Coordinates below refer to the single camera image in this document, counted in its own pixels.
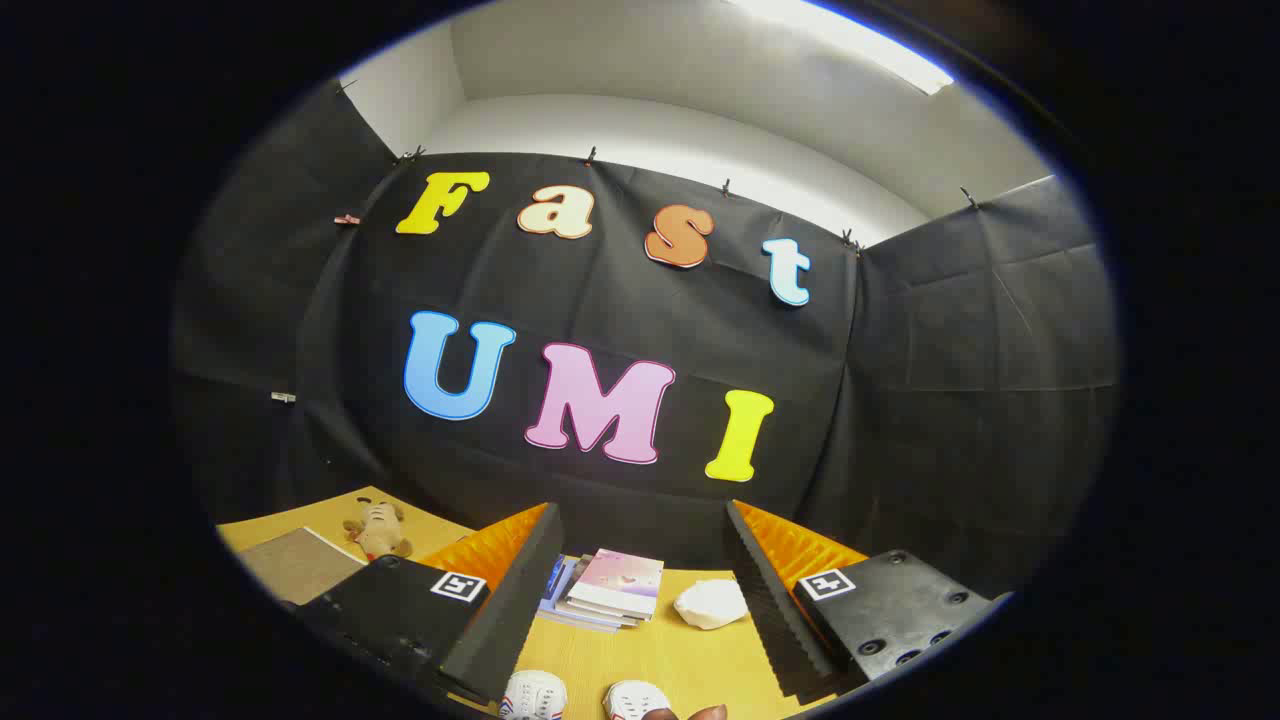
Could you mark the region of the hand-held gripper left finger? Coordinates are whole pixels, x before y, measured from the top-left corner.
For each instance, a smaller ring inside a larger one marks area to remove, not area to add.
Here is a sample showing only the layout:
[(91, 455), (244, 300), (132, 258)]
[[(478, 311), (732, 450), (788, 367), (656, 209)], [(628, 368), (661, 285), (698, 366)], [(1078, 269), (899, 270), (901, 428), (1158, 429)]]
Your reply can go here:
[(404, 685), (495, 703), (563, 542), (559, 506), (539, 503), (424, 560), (372, 560), (294, 615)]

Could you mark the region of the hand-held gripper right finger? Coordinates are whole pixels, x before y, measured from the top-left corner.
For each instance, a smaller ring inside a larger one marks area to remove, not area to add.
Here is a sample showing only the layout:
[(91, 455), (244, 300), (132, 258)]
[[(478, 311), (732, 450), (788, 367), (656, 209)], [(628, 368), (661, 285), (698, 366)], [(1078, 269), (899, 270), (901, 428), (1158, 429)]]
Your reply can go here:
[(739, 500), (732, 573), (781, 692), (803, 703), (878, 685), (987, 620), (987, 598), (904, 550), (864, 555)]

